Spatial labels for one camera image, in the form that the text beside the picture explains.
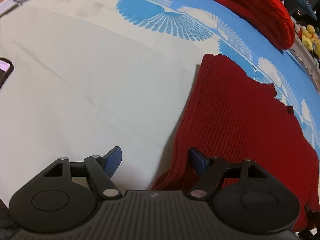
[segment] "phone screen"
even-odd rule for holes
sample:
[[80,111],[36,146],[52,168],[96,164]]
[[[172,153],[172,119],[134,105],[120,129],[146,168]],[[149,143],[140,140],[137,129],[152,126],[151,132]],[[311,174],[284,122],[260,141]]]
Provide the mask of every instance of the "phone screen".
[[10,60],[0,57],[0,88],[9,77],[13,70],[13,64]]

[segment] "blue bedsheet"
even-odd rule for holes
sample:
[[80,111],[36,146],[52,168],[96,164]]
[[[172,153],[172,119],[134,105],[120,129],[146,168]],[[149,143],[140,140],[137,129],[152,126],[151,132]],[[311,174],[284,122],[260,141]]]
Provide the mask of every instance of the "blue bedsheet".
[[313,84],[285,51],[272,46],[245,20],[209,0],[119,0],[116,9],[146,32],[166,32],[192,41],[219,35],[221,54],[238,63],[250,78],[275,84],[276,98],[294,107],[306,139],[320,154],[320,100]]

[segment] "folded red cloth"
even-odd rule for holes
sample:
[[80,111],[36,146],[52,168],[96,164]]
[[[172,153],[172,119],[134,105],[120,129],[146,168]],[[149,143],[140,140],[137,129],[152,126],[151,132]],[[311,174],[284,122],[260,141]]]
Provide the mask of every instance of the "folded red cloth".
[[215,0],[251,23],[276,48],[288,49],[294,43],[294,27],[280,0]]
[[301,212],[294,230],[312,228],[304,205],[320,211],[318,157],[292,108],[275,96],[273,84],[250,79],[228,57],[204,55],[174,139],[171,168],[152,189],[187,192],[193,187],[199,177],[187,161],[190,147],[233,163],[250,158],[299,198]]

